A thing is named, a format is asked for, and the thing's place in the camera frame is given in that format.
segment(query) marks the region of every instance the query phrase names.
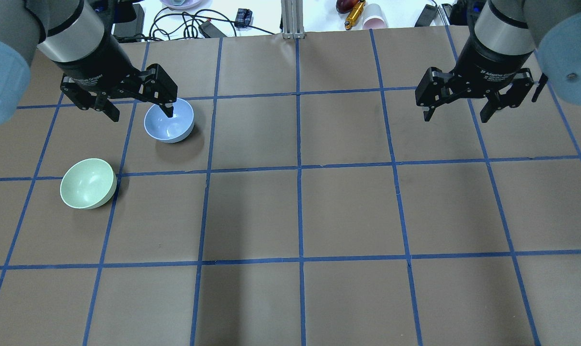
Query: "cable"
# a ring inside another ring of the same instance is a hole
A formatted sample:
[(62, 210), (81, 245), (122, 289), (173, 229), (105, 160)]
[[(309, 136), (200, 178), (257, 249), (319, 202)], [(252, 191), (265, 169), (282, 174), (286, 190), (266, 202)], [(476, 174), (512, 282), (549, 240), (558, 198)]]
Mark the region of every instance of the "cable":
[(265, 30), (265, 29), (257, 28), (256, 26), (247, 25), (247, 27), (248, 27), (248, 28), (252, 28), (252, 29), (257, 29), (257, 30), (260, 30), (260, 31), (262, 31), (262, 32), (264, 32), (264, 33), (268, 33), (268, 34), (270, 34), (270, 35), (275, 35), (275, 33), (272, 33), (271, 31), (267, 31), (267, 30)]
[(119, 43), (124, 43), (124, 42), (128, 42), (128, 41), (132, 41), (134, 39), (143, 39), (145, 41), (162, 41), (162, 39), (160, 39), (158, 37), (146, 37), (143, 34), (136, 34), (136, 35), (133, 35), (131, 37), (117, 37), (117, 36), (113, 35), (113, 37), (115, 37), (115, 39)]
[(227, 22), (229, 22), (229, 24), (231, 24), (231, 28), (233, 28), (233, 34), (235, 34), (235, 37), (237, 37), (237, 30), (235, 29), (235, 26), (233, 25), (234, 22), (232, 20), (230, 20), (226, 15), (223, 15), (222, 13), (220, 13), (216, 10), (202, 9), (202, 10), (196, 11), (196, 13), (194, 14), (194, 17), (200, 17), (199, 13), (201, 13), (201, 12), (213, 12), (213, 13), (217, 13), (217, 14), (221, 15), (222, 17), (224, 17), (224, 19), (226, 19)]
[[(156, 33), (160, 33), (161, 35), (163, 35), (164, 37), (166, 37), (166, 39), (168, 41), (174, 41), (174, 40), (179, 40), (179, 39), (199, 38), (198, 37), (198, 34), (199, 34), (198, 26), (201, 25), (201, 24), (203, 24), (205, 22), (202, 19), (206, 19), (206, 20), (217, 20), (217, 21), (220, 21), (220, 22), (227, 22), (227, 23), (231, 24), (231, 28), (233, 29), (233, 34), (237, 37), (237, 30), (235, 29), (234, 21), (233, 20), (230, 20), (223, 13), (220, 13), (218, 11), (211, 10), (211, 9), (200, 9), (200, 10), (198, 10), (194, 14), (187, 13), (187, 12), (182, 12), (182, 13), (167, 13), (165, 15), (160, 15), (161, 13), (163, 13), (164, 10), (167, 10), (167, 9), (169, 9), (169, 7), (165, 7), (163, 9), (161, 9), (154, 16), (154, 22), (150, 26), (150, 32), (149, 32), (148, 37), (152, 37), (152, 38), (155, 38), (155, 39), (160, 39), (160, 37), (156, 37)], [(203, 15), (199, 15), (199, 13), (202, 13), (202, 12), (213, 12), (213, 13), (216, 13), (218, 15), (221, 15), (222, 17), (224, 17), (224, 19), (212, 18), (212, 17), (206, 17), (206, 16), (203, 16)], [(177, 28), (175, 28), (173, 31), (168, 32), (168, 31), (166, 31), (164, 29), (161, 29), (158, 26), (158, 22), (160, 20), (162, 20), (163, 18), (172, 17), (172, 16), (178, 16), (178, 15), (181, 15), (181, 18), (183, 20), (183, 23), (180, 24), (180, 26), (178, 26)], [(275, 33), (272, 33), (271, 31), (267, 31), (265, 29), (261, 29), (261, 28), (258, 28), (256, 26), (248, 25), (247, 27), (260, 30), (260, 31), (265, 32), (265, 33), (268, 33), (270, 35), (275, 35)], [(176, 33), (181, 28), (183, 28), (183, 31), (182, 31), (182, 36), (183, 37), (171, 39), (170, 38), (170, 35), (172, 35), (173, 33)]]

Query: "red object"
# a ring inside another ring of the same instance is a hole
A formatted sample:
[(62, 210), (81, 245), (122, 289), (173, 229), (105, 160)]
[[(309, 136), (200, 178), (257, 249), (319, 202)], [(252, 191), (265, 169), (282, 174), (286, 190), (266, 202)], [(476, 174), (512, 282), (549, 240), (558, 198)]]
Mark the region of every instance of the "red object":
[(359, 0), (337, 0), (335, 3), (335, 9), (339, 13), (349, 13), (357, 2), (359, 2)]

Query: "grid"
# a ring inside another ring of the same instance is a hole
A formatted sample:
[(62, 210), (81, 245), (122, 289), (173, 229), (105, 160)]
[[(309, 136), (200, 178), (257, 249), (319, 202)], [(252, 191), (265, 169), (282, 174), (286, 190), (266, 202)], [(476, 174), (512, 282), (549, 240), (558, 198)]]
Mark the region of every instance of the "grid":
[[(449, 37), (449, 43), (451, 44), (451, 49), (455, 59), (457, 59), (457, 52), (453, 45), (453, 38), (451, 37), (451, 32), (449, 28), (445, 28), (447, 35)], [(500, 201), (500, 195), (498, 186), (495, 181), (493, 174), (493, 169), (491, 166), (492, 162), (510, 162), (510, 161), (549, 161), (549, 160), (579, 160), (581, 162), (581, 148), (577, 144), (577, 140), (573, 134), (573, 131), (568, 123), (561, 105), (555, 96), (554, 90), (551, 86), (549, 87), (550, 94), (556, 107), (558, 108), (559, 115), (566, 127), (566, 130), (570, 136), (577, 155), (565, 155), (565, 156), (544, 156), (536, 158), (525, 158), (525, 157), (510, 157), (510, 158), (490, 158), (486, 149), (486, 145), (481, 135), (481, 129), (479, 127), (477, 116), (475, 114), (474, 108), (470, 101), (468, 101), (469, 110), (471, 112), (475, 130), (477, 132), (478, 140), (481, 146), (481, 151), (483, 158), (471, 158), (471, 159), (458, 159), (458, 160), (422, 160), (422, 161), (397, 161), (395, 156), (395, 151), (393, 147), (392, 134), (390, 131), (390, 120), (389, 112), (387, 108), (387, 101), (385, 100), (385, 92), (393, 90), (414, 90), (414, 87), (384, 87), (383, 76), (381, 74), (379, 53), (376, 45), (376, 40), (374, 38), (374, 32), (369, 31), (371, 46), (374, 53), (374, 60), (376, 62), (376, 68), (378, 73), (379, 87), (378, 88), (356, 88), (356, 89), (345, 89), (345, 90), (317, 90), (317, 91), (301, 91), (300, 83), (300, 49), (299, 41), (295, 42), (295, 64), (296, 64), (296, 91), (295, 92), (282, 92), (282, 93), (272, 93), (272, 94), (250, 94), (250, 95), (233, 95), (233, 96), (219, 96), (218, 95), (218, 84), (220, 79), (220, 62), (222, 55), (223, 40), (218, 41), (218, 56), (216, 62), (216, 77), (215, 77), (215, 88), (214, 94), (211, 97), (187, 97), (185, 100), (213, 100), (214, 111), (212, 114), (212, 124), (211, 124), (211, 135), (209, 138), (208, 150), (209, 155), (207, 159), (207, 169), (205, 170), (194, 170), (194, 171), (154, 171), (154, 172), (138, 172), (138, 173), (125, 173), (124, 163), (126, 161), (126, 153), (128, 149), (128, 142), (130, 140), (130, 133), (132, 131), (132, 125), (135, 117), (135, 110), (137, 108), (138, 101), (117, 101), (116, 103), (128, 103), (132, 104), (132, 112), (130, 116), (130, 122), (128, 123), (128, 130), (126, 134), (126, 139), (123, 147), (123, 154), (121, 156), (121, 164), (119, 166), (118, 173), (118, 187), (121, 186), (122, 179), (126, 177), (135, 176), (147, 176), (147, 175), (190, 175), (190, 174), (202, 174), (205, 175), (205, 191), (204, 191), (204, 202), (202, 208), (202, 220), (201, 220), (201, 234), (200, 234), (200, 245), (198, 250), (198, 260), (193, 261), (157, 261), (157, 262), (139, 262), (139, 263), (108, 263), (104, 261), (106, 248), (108, 245), (110, 232), (112, 229), (113, 218), (115, 213), (115, 207), (117, 205), (118, 193), (115, 193), (112, 201), (110, 215), (108, 217), (108, 223), (106, 227), (106, 234), (104, 235), (103, 247), (100, 252), (100, 260), (98, 263), (58, 263), (53, 265), (10, 265), (12, 252), (15, 248), (17, 242), (20, 228), (23, 223), (24, 216), (28, 204), (30, 202), (30, 197), (34, 190), (37, 181), (41, 180), (58, 180), (62, 177), (57, 176), (39, 176), (38, 172), (40, 170), (40, 165), (42, 164), (43, 157), (46, 153), (47, 145), (49, 144), (49, 139), (51, 133), (53, 132), (53, 127), (58, 116), (58, 112), (61, 107), (72, 107), (70, 104), (62, 104), (63, 96), (60, 96), (56, 105), (31, 105), (22, 106), (20, 109), (33, 109), (33, 108), (55, 108), (53, 114), (53, 119), (49, 126), (47, 132), (46, 140), (42, 147), (42, 152), (38, 158), (38, 164), (36, 165), (36, 170), (31, 177), (0, 177), (0, 181), (29, 181), (30, 186), (27, 192), (27, 197), (25, 203), (23, 204), (23, 210), (20, 214), (20, 218), (13, 236), (11, 247), (7, 253), (4, 265), (0, 265), (0, 291), (2, 289), (2, 283), (4, 276), (9, 270), (32, 270), (32, 269), (97, 269), (95, 284), (92, 292), (92, 298), (90, 301), (88, 320), (86, 324), (86, 330), (84, 331), (84, 337), (82, 344), (86, 346), (88, 344), (88, 338), (90, 336), (90, 326), (92, 324), (92, 317), (95, 309), (95, 303), (97, 300), (97, 293), (100, 283), (100, 278), (103, 269), (107, 268), (128, 268), (128, 267), (196, 267), (196, 284), (194, 287), (194, 303), (192, 310), (192, 322), (191, 322), (191, 334), (189, 344), (195, 344), (195, 337), (197, 331), (197, 317), (198, 308), (200, 302), (200, 288), (201, 288), (201, 272), (204, 266), (216, 266), (216, 265), (238, 265), (238, 264), (256, 264), (256, 263), (297, 263), (299, 265), (299, 287), (300, 287), (300, 323), (301, 323), (301, 343), (303, 346), (306, 345), (306, 302), (305, 302), (305, 284), (304, 284), (304, 263), (309, 262), (320, 262), (320, 261), (367, 261), (367, 260), (398, 260), (406, 261), (407, 263), (407, 275), (409, 280), (409, 293), (412, 301), (412, 311), (414, 314), (414, 324), (416, 329), (417, 344), (423, 345), (421, 323), (420, 323), (420, 311), (417, 304), (416, 288), (413, 274), (412, 261), (416, 259), (457, 259), (457, 258), (511, 258), (513, 261), (513, 266), (515, 268), (515, 274), (517, 276), (517, 281), (519, 285), (519, 290), (521, 292), (521, 297), (523, 299), (524, 308), (530, 322), (530, 330), (532, 337), (534, 339), (535, 345), (540, 345), (539, 335), (537, 333), (537, 328), (534, 323), (534, 317), (532, 315), (532, 310), (528, 297), (526, 295), (526, 289), (524, 287), (523, 277), (519, 269), (518, 258), (524, 256), (547, 256), (547, 255), (577, 255), (581, 254), (581, 249), (562, 249), (562, 250), (526, 250), (517, 251), (513, 245), (513, 240), (508, 229), (506, 222), (506, 215), (504, 213), (504, 208), (502, 202)], [(143, 65), (141, 69), (145, 68), (148, 51), (150, 44), (146, 44), (145, 56), (143, 58)], [(304, 165), (302, 164), (302, 143), (301, 143), (301, 101), (302, 96), (312, 95), (312, 94), (341, 94), (341, 93), (363, 93), (363, 92), (379, 92), (381, 98), (381, 107), (384, 114), (385, 129), (387, 131), (387, 140), (389, 144), (389, 154), (390, 161), (387, 162), (363, 162), (363, 163), (350, 163), (350, 164), (324, 164), (324, 165)], [(229, 169), (212, 169), (212, 156), (214, 151), (214, 135), (215, 135), (215, 117), (216, 108), (218, 100), (220, 99), (235, 99), (235, 98), (250, 98), (250, 97), (275, 97), (275, 96), (295, 96), (297, 112), (296, 112), (296, 123), (297, 123), (297, 164), (295, 166), (274, 166), (274, 167), (249, 167), (249, 168), (229, 168)], [(491, 181), (491, 187), (493, 189), (493, 195), (497, 203), (497, 207), (502, 219), (502, 225), (504, 227), (504, 233), (506, 236), (506, 242), (508, 244), (508, 251), (501, 252), (467, 252), (467, 253), (436, 253), (436, 254), (416, 254), (411, 251), (411, 244), (409, 243), (408, 234), (405, 225), (404, 217), (404, 203), (403, 195), (400, 190), (400, 179), (398, 176), (398, 167), (400, 166), (412, 166), (412, 165), (424, 165), (424, 164), (459, 164), (459, 163), (484, 163), (488, 169), (489, 179)], [(392, 175), (394, 178), (395, 193), (398, 205), (398, 212), (400, 215), (401, 222), (401, 232), (403, 237), (404, 254), (400, 255), (381, 255), (381, 256), (319, 256), (319, 257), (309, 257), (304, 256), (303, 250), (303, 202), (302, 202), (302, 173), (304, 170), (312, 169), (339, 169), (339, 168), (350, 168), (350, 167), (391, 167)], [(205, 226), (207, 224), (207, 207), (209, 201), (209, 187), (210, 179), (213, 173), (238, 173), (238, 172), (258, 172), (258, 171), (297, 171), (297, 208), (298, 208), (298, 234), (297, 241), (299, 247), (299, 256), (292, 258), (262, 258), (262, 259), (238, 259), (238, 260), (204, 260), (204, 241), (205, 241)]]

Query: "yellow tool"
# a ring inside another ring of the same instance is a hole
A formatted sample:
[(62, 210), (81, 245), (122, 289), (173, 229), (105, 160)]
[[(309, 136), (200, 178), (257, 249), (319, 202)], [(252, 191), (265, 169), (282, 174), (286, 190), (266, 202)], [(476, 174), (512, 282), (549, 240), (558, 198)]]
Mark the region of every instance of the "yellow tool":
[(346, 17), (346, 22), (344, 22), (344, 28), (346, 28), (346, 30), (350, 30), (355, 24), (357, 24), (357, 20), (361, 17), (365, 4), (366, 0), (359, 0), (359, 2), (354, 5), (352, 11), (350, 11), (348, 17)]

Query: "power adapter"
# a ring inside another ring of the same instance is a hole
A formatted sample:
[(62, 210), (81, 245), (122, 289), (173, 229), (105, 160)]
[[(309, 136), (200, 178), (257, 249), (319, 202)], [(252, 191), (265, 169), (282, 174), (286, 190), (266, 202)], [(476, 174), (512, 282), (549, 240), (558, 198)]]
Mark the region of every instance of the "power adapter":
[(200, 24), (199, 31), (205, 38), (227, 37), (222, 33), (222, 31), (220, 31), (220, 29), (216, 28), (212, 22), (204, 22), (203, 24)]

